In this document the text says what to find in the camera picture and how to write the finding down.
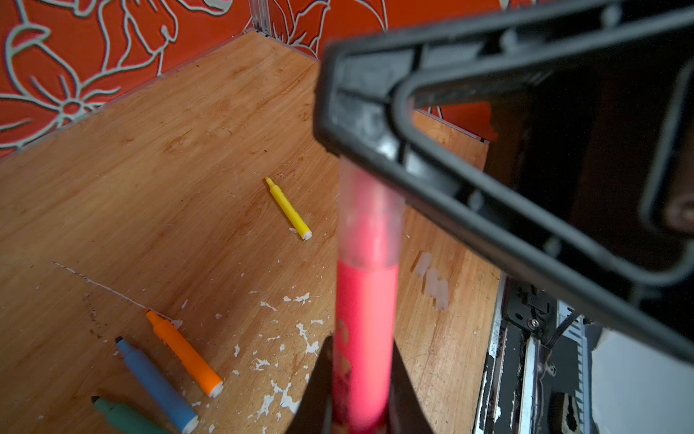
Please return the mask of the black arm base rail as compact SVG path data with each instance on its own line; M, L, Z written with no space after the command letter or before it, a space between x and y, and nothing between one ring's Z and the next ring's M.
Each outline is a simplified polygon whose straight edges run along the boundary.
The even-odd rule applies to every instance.
M474 433L595 433L590 320L502 275Z

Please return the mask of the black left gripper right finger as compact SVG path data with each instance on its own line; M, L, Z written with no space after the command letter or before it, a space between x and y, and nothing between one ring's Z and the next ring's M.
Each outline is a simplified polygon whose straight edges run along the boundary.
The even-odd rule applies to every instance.
M390 392L388 400L388 433L432 434L433 430L417 399L399 347L393 342Z

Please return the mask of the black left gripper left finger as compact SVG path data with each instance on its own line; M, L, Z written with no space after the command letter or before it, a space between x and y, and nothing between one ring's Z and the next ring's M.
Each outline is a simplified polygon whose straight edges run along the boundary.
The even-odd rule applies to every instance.
M329 335L321 346L303 399L285 434L332 432L333 350L334 337Z

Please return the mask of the orange marker pen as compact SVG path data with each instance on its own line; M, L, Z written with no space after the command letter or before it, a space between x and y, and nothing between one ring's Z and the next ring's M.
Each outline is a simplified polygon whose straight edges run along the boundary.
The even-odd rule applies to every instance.
M219 397L224 387L222 378L175 328L174 324L153 310L146 311L146 318L155 334L173 351L205 394L210 398Z

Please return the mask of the green marker pen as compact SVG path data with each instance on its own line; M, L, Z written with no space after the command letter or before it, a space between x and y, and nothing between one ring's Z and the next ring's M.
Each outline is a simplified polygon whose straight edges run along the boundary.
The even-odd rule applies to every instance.
M168 434L160 427L126 404L114 403L100 396L92 396L92 406L100 412L109 425L126 434Z

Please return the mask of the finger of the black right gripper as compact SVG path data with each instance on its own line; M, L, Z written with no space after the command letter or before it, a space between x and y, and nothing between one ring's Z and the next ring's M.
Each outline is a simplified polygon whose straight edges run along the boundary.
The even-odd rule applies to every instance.
M504 271L692 361L692 2L556 1L334 43L314 133Z

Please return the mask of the pink highlighter pen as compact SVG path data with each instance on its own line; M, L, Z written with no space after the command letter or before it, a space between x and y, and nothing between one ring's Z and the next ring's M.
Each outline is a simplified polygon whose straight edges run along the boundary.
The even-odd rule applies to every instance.
M338 263L332 399L334 425L349 433L385 426L398 272Z

